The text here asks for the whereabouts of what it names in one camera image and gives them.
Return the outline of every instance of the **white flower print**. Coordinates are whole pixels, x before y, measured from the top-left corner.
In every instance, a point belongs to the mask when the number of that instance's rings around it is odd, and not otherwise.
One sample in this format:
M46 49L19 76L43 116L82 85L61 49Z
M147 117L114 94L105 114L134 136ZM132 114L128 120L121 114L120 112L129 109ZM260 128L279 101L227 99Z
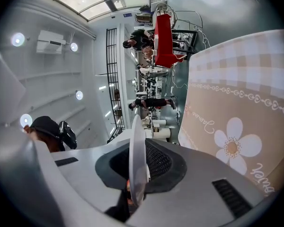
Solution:
M259 136L249 134L241 137L243 131L243 123L239 118L231 118L226 127L227 136L221 130L217 130L214 134L214 142L218 147L216 157L224 163L230 161L230 166L237 172L245 175L247 166L245 157L254 157L260 153L262 149L262 141Z

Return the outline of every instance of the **white cylinder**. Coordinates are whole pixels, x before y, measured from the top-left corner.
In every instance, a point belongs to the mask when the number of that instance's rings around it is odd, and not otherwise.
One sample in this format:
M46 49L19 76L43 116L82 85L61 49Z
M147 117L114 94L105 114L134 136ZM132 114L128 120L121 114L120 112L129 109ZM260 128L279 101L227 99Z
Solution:
M166 125L166 120L153 120L152 122L153 123L158 123L160 125L160 127Z
M153 133L154 139L164 139L164 138L169 138L169 137L170 137L170 129L169 128L160 129L159 132Z

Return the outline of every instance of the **black hair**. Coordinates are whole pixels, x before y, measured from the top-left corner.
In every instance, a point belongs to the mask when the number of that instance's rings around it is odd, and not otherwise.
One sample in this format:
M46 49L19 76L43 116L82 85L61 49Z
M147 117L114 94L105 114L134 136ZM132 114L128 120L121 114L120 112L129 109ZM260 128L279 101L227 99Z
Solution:
M123 42L123 47L124 47L125 49L128 49L128 48L131 48L132 45L131 45L130 43L128 43L127 40L125 40L125 41Z

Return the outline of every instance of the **table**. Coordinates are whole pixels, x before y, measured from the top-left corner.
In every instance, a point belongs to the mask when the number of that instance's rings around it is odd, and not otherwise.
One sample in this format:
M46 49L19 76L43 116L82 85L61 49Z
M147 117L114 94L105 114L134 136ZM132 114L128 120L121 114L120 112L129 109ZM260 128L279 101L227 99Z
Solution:
M163 14L157 17L155 26L155 39L154 39L154 57L155 64L170 68L172 64L176 62L183 62L186 55L174 54L173 50L194 53L193 51L173 49L172 47L172 32L173 33L193 33L196 35L195 31L190 30L171 30L169 14Z

